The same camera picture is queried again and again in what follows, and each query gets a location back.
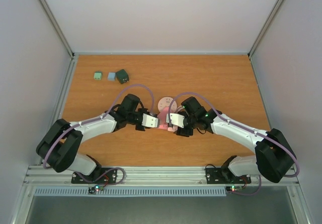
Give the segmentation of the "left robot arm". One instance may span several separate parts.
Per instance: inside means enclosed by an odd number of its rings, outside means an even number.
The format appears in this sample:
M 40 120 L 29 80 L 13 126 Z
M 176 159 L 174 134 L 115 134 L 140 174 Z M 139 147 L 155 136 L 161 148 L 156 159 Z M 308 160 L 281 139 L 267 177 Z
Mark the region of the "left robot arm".
M 128 124 L 135 125 L 139 131 L 158 126 L 158 120 L 133 94 L 97 117 L 79 122 L 56 120 L 38 144 L 36 153 L 43 159 L 44 168 L 58 173 L 70 170 L 86 183 L 99 183 L 107 170 L 93 157 L 80 154 L 79 147 L 89 139 L 116 132 Z

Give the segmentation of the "light blue plug adapter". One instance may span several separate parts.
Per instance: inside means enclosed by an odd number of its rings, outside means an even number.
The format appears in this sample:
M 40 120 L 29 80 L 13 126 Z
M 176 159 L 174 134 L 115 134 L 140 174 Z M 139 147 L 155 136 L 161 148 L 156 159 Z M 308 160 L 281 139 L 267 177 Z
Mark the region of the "light blue plug adapter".
M 115 72 L 109 72 L 107 76 L 107 80 L 109 81 L 115 81 L 116 79 L 116 73 Z

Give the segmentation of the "light green plug adapter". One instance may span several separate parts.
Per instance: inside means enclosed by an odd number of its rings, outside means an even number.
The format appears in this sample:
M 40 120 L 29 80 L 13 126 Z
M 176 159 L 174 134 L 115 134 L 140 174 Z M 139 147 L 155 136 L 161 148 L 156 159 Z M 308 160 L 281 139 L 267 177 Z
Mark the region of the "light green plug adapter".
M 103 77 L 103 73 L 101 71 L 94 72 L 94 80 L 101 80 Z

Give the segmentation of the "pink triangular power strip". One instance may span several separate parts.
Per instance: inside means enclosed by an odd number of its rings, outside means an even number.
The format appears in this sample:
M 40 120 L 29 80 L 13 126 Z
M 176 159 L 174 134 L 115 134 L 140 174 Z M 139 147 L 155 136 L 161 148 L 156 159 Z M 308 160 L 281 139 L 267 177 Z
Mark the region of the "pink triangular power strip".
M 175 132 L 178 127 L 177 126 L 173 126 L 173 127 L 169 127 L 168 123 L 166 122 L 166 118 L 167 118 L 167 113 L 168 113 L 168 107 L 165 107 L 161 110 L 161 112 L 159 113 L 159 115 L 157 116 L 159 119 L 159 129 L 162 130 L 167 130 L 167 131 L 171 131 L 171 132 Z

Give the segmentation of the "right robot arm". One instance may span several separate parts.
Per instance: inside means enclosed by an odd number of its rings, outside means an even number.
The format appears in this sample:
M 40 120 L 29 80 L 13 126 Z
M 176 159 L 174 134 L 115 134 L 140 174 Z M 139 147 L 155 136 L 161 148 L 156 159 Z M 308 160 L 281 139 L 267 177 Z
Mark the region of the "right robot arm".
M 265 131 L 242 124 L 215 108 L 206 110 L 195 97 L 184 100 L 181 111 L 168 112 L 166 120 L 177 126 L 176 135 L 190 137 L 195 129 L 204 130 L 227 137 L 253 152 L 252 156 L 231 156 L 224 162 L 218 173 L 227 183 L 247 175 L 260 175 L 278 183 L 284 177 L 298 175 L 298 170 L 288 173 L 298 165 L 297 158 L 284 134 L 275 128 Z

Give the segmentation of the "dark green cube socket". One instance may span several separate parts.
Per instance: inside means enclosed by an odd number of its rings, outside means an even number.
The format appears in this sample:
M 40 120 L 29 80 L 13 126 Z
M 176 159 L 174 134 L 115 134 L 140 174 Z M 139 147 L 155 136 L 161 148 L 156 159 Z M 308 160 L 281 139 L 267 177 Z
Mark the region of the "dark green cube socket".
M 121 69 L 115 73 L 116 79 L 120 84 L 124 84 L 129 81 L 129 75 L 125 69 Z

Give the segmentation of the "pink round socket base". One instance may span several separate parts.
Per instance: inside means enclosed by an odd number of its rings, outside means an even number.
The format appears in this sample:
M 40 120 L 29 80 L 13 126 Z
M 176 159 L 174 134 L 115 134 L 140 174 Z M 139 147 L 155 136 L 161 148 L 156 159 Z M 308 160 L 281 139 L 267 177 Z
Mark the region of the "pink round socket base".
M 163 97 L 159 100 L 157 108 L 159 112 L 163 111 L 165 108 L 169 107 L 171 105 L 173 98 L 171 97 Z M 171 105 L 171 113 L 175 113 L 178 106 L 176 101 L 174 101 Z

